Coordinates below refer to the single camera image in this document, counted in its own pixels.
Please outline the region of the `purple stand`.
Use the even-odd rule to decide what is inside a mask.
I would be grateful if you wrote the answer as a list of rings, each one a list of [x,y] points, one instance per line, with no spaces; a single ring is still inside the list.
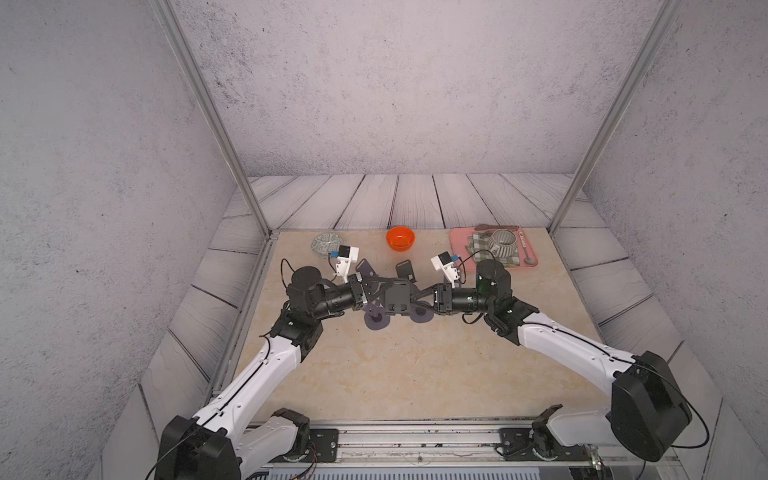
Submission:
[[[368,304],[364,308],[364,322],[368,329],[378,331],[386,328],[391,321],[391,316],[381,305]]]
[[[363,258],[357,265],[356,265],[356,271],[360,273],[362,276],[367,277],[373,277],[376,275],[375,270],[373,269],[370,262]]]
[[[409,317],[413,322],[423,324],[434,318],[434,312],[422,306],[411,306]]]

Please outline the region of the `pink tray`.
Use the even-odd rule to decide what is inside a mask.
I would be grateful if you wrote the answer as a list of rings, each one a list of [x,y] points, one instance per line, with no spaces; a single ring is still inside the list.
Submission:
[[[520,242],[519,242],[519,231],[520,230],[522,230],[525,233],[526,237],[527,237],[527,234],[526,234],[525,230],[522,229],[521,227],[519,228],[519,230],[515,231],[516,235],[517,235],[517,245],[518,245],[518,252],[519,252],[521,264],[519,266],[517,266],[517,267],[505,267],[503,265],[507,269],[530,269],[530,268],[535,268],[535,267],[538,266],[537,265],[537,266],[531,267],[531,266],[527,266],[527,265],[525,265],[523,263],[524,255],[523,255],[523,251],[522,251],[522,249],[520,247]],[[452,229],[449,232],[449,240],[450,240],[450,244],[451,244],[453,255],[456,257],[456,259],[459,262],[464,261],[463,267],[467,271],[475,271],[477,264],[480,262],[480,261],[475,261],[473,259],[473,256],[470,255],[469,252],[467,251],[467,238],[469,236],[471,236],[474,232],[475,232],[474,228],[472,228],[472,227],[456,228],[456,229]],[[528,238],[527,238],[527,240],[529,241],[529,244],[530,244],[533,256],[538,261],[538,258],[536,256],[536,253],[535,253],[535,251],[533,249],[533,246],[532,246],[530,240]]]

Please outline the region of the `green patterned bowl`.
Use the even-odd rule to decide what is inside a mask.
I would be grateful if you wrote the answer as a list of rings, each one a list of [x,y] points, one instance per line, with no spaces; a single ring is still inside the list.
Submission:
[[[335,232],[322,232],[313,238],[311,250],[320,258],[328,258],[333,252],[337,252],[342,244],[343,239],[339,234]]]

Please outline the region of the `ribbed grey cup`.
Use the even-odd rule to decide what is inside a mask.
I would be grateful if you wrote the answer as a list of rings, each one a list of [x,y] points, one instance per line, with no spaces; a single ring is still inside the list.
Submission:
[[[517,235],[514,230],[492,230],[487,235],[487,242],[487,249],[496,258],[513,258],[518,254]]]

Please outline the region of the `left aluminium frame post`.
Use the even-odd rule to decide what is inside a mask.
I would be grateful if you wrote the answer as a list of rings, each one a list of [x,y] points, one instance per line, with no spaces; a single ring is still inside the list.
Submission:
[[[150,5],[158,18],[182,73],[196,98],[206,123],[214,135],[216,143],[233,176],[238,190],[243,195],[250,214],[254,217],[260,232],[266,237],[269,237],[272,233],[272,229],[260,208],[251,183],[245,174],[243,164],[238,157],[234,144],[202,76],[189,42],[176,16],[172,2],[168,0],[152,0],[150,1]]]

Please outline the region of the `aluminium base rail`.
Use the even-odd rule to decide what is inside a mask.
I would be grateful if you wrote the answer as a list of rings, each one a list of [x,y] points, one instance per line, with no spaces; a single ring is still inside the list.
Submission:
[[[254,479],[685,479],[679,458],[645,462],[620,446],[567,447],[554,461],[505,460],[495,447],[524,436],[515,419],[310,422],[336,429],[333,462],[265,465]]]

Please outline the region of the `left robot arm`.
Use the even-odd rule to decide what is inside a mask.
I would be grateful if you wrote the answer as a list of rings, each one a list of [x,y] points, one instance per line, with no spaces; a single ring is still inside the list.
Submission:
[[[295,270],[287,301],[255,359],[207,405],[189,418],[174,417],[162,432],[150,479],[254,479],[272,460],[317,458],[309,445],[310,421],[276,410],[260,427],[254,415],[309,355],[323,321],[361,310],[393,287],[390,278],[355,273],[337,285],[311,266]]]

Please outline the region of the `green checkered cloth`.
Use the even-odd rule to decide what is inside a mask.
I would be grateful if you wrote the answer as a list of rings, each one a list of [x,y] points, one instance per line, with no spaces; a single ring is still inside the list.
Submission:
[[[519,252],[513,258],[496,258],[488,249],[487,235],[490,232],[474,232],[467,238],[467,251],[475,261],[497,260],[505,267],[517,267],[521,264]]]

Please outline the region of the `metal spoon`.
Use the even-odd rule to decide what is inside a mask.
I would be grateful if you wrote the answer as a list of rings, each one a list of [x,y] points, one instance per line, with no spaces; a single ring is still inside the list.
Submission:
[[[522,230],[519,231],[519,242],[524,255],[523,263],[531,267],[537,266],[538,261],[533,256],[529,241],[527,240],[527,237]]]

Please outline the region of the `right aluminium frame post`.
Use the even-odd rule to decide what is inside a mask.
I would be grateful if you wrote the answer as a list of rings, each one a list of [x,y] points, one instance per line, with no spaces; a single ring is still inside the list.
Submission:
[[[551,237],[553,237],[563,226],[564,221],[576,201],[579,191],[586,184],[612,134],[630,105],[634,93],[651,67],[654,57],[662,46],[664,38],[676,19],[681,5],[682,1],[680,0],[665,0],[661,3],[660,9],[652,22],[645,39],[634,57],[634,60],[631,62],[612,103],[573,174],[571,182],[565,190],[557,210],[547,226],[547,231]]]

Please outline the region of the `aluminium frame post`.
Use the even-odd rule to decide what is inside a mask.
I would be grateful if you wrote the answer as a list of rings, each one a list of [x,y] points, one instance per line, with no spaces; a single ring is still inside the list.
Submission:
[[[634,93],[651,67],[654,57],[662,46],[664,38],[676,19],[681,5],[682,1],[680,0],[665,0],[661,3],[660,9],[652,22],[645,39],[634,57],[634,60],[631,62],[612,103],[573,174],[571,182],[565,190],[557,210],[547,226],[547,231],[551,237],[553,237],[563,226],[564,221],[576,201],[579,191],[586,184],[612,134],[630,105]]]
[[[234,144],[202,76],[189,42],[176,16],[172,2],[168,0],[152,0],[150,1],[150,5],[158,18],[182,73],[196,98],[206,123],[214,135],[216,143],[233,176],[238,190],[243,195],[250,214],[254,217],[260,232],[266,237],[269,237],[272,233],[272,229],[260,208],[251,183],[245,174],[243,164],[238,157]]]

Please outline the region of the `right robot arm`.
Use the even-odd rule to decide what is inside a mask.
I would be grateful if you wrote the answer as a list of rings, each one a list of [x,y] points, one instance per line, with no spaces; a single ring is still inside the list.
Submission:
[[[617,350],[559,324],[513,295],[511,276],[497,261],[480,263],[472,288],[438,283],[413,291],[409,303],[434,314],[473,314],[497,336],[569,368],[609,398],[595,411],[567,413],[556,404],[540,414],[530,437],[542,460],[556,459],[560,447],[620,445],[656,462],[697,415],[662,357]]]

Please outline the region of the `brown wooden spoon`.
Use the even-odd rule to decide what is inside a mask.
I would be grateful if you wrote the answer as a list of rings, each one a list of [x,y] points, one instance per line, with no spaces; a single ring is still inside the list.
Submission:
[[[517,231],[519,230],[519,226],[517,225],[490,225],[490,224],[480,224],[474,227],[475,232],[491,232],[496,230],[509,230],[509,231]]]

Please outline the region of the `orange bowl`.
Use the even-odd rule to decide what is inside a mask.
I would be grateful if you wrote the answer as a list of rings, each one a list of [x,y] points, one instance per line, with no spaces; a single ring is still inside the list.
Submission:
[[[395,226],[387,231],[385,238],[392,250],[405,252],[414,245],[416,236],[408,227]]]

